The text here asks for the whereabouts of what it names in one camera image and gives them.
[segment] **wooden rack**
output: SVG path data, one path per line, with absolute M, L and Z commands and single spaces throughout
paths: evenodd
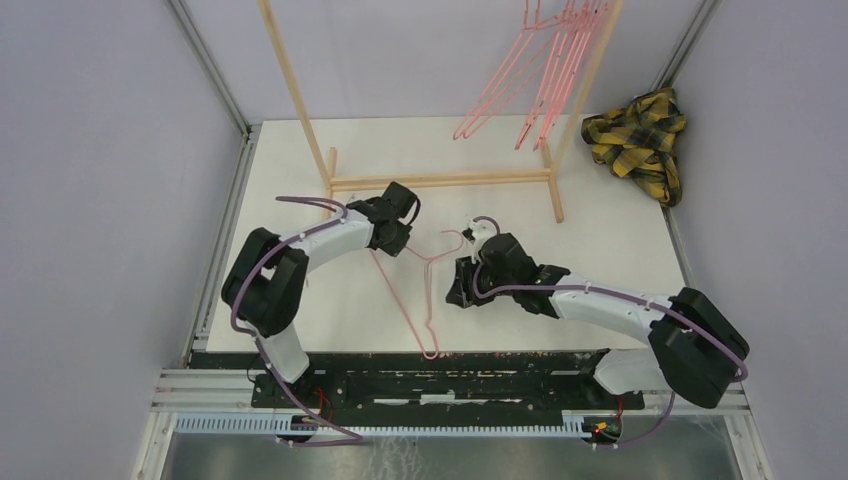
M 562 200 L 560 199 L 559 194 L 559 186 L 557 185 L 557 172 L 565 158 L 565 152 L 568 149 L 569 143 L 576 133 L 579 112 L 583 110 L 583 106 L 589 96 L 592 83 L 595 79 L 595 74 L 601 64 L 601 59 L 606 51 L 610 36 L 615 29 L 615 24 L 621 12 L 623 0 L 610 0 L 609 14 L 606 16 L 604 24 L 599 27 L 601 29 L 600 36 L 598 37 L 597 44 L 595 45 L 592 55 L 588 60 L 589 63 L 586 66 L 586 73 L 583 76 L 580 90 L 578 91 L 577 98 L 574 102 L 573 113 L 568 116 L 568 121 L 566 122 L 565 129 L 560 137 L 559 144 L 553 154 L 547 143 L 542 143 L 541 145 L 541 168 L 422 174 L 390 174 L 361 177 L 343 177 L 336 175 L 338 150 L 335 147 L 330 147 L 328 154 L 329 162 L 324 162 L 324 157 L 321 154 L 321 148 L 318 146 L 315 131 L 312 129 L 312 122 L 309 119 L 309 114 L 306 112 L 306 106 L 303 103 L 303 97 L 300 93 L 300 88 L 297 85 L 294 69 L 292 69 L 291 62 L 289 61 L 288 53 L 286 52 L 282 37 L 280 36 L 277 20 L 274 17 L 274 12 L 271 10 L 269 0 L 257 0 L 257 2 L 262 13 L 262 18 L 265 22 L 265 28 L 268 30 L 268 37 L 270 38 L 271 44 L 274 47 L 274 52 L 277 55 L 277 61 L 280 63 L 280 69 L 283 71 L 283 77 L 285 77 L 289 94 L 291 95 L 292 102 L 294 103 L 295 111 L 297 111 L 297 116 L 303 126 L 303 133 L 306 135 L 306 141 L 309 143 L 309 149 L 311 150 L 312 157 L 315 160 L 315 166 L 318 167 L 318 173 L 321 175 L 321 180 L 324 183 L 325 195 L 328 198 L 332 198 L 336 192 L 383 189 L 389 182 L 392 181 L 400 182 L 409 188 L 540 182 L 548 185 L 556 222 L 561 223 L 565 219 L 565 213 L 562 208 Z

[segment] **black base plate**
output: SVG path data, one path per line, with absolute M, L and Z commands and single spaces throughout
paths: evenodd
M 562 410 L 615 410 L 618 400 L 592 378 L 605 351 L 446 354 L 310 354 L 310 367 L 292 386 L 318 407 L 319 387 L 333 405 L 333 422 L 373 427 L 559 426 Z M 191 368 L 261 368 L 255 355 L 192 356 Z M 256 377 L 251 406 L 291 408 L 276 381 Z M 421 403 L 452 394 L 481 403 Z M 402 405 L 377 401 L 405 400 Z M 622 396 L 625 409 L 643 409 L 641 395 Z

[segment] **plaid shirt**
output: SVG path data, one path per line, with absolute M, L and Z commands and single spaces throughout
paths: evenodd
M 673 207 L 683 190 L 671 149 L 685 126 L 686 115 L 668 87 L 633 99 L 626 109 L 586 118 L 581 134 L 592 145 L 595 163 L 609 165 L 613 175 L 632 179 L 663 206 Z

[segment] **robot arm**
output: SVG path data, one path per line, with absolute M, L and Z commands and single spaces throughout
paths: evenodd
M 413 206 L 415 213 L 410 221 L 401 222 Z M 248 235 L 224 281 L 221 297 L 230 308 L 238 304 L 236 315 L 247 327 L 239 329 L 256 337 L 259 348 L 285 381 L 296 381 L 309 366 L 292 325 L 306 275 L 338 256 L 363 248 L 397 256 L 409 240 L 420 206 L 415 194 L 392 182 L 382 196 L 352 202 L 341 208 L 341 216 L 294 233 L 288 240 L 281 241 L 279 235 L 264 228 Z M 273 269 L 271 277 L 263 276 L 261 270 L 252 272 L 272 251 L 275 253 L 263 265 Z
M 728 385 L 741 379 L 737 368 L 744 375 L 747 342 L 698 290 L 672 296 L 605 287 L 567 268 L 537 265 L 512 234 L 476 222 L 463 234 L 474 253 L 456 260 L 448 303 L 468 308 L 508 295 L 530 313 L 592 323 L 651 347 L 604 354 L 594 377 L 610 393 L 670 387 L 695 405 L 714 408 Z

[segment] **gray wall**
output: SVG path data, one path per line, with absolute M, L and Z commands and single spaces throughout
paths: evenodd
M 0 478 L 126 478 L 240 138 L 164 2 L 0 12 Z
M 295 118 L 256 2 L 186 3 L 248 120 Z M 645 93 L 699 3 L 627 0 L 585 110 Z M 542 1 L 550 11 L 564 4 Z M 271 5 L 316 118 L 464 115 L 503 61 L 524 14 L 522 0 Z M 526 88 L 503 113 L 527 113 L 535 94 Z
M 848 3 L 725 1 L 676 83 L 696 282 L 751 343 L 776 475 L 845 478 Z

